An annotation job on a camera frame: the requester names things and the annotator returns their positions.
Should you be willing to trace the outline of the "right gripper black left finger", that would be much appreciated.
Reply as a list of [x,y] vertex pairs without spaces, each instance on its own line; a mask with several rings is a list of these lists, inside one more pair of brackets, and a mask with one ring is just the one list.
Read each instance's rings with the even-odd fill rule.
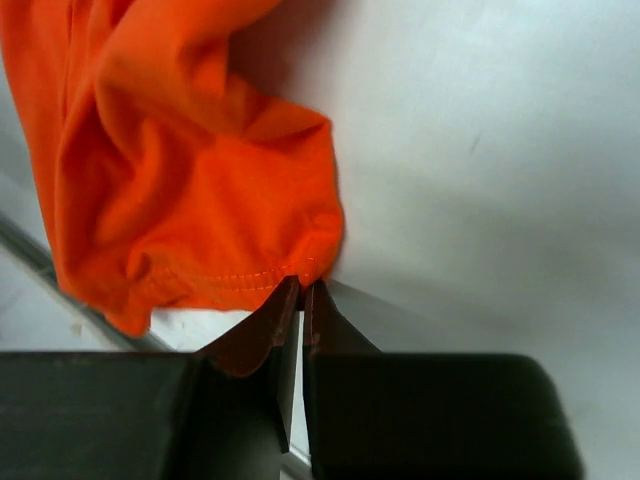
[[1,357],[5,479],[276,479],[299,283],[193,353]]

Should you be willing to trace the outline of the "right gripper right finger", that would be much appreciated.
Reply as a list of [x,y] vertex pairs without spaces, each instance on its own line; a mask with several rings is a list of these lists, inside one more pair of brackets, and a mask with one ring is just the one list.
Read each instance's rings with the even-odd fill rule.
[[317,479],[580,479],[557,389],[534,359],[385,353],[306,292],[303,398]]

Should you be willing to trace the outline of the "orange t-shirt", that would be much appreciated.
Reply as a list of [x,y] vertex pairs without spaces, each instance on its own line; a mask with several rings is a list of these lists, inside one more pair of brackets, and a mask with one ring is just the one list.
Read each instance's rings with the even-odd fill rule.
[[271,1],[5,1],[1,50],[62,289],[121,331],[253,310],[337,257],[331,125],[229,67]]

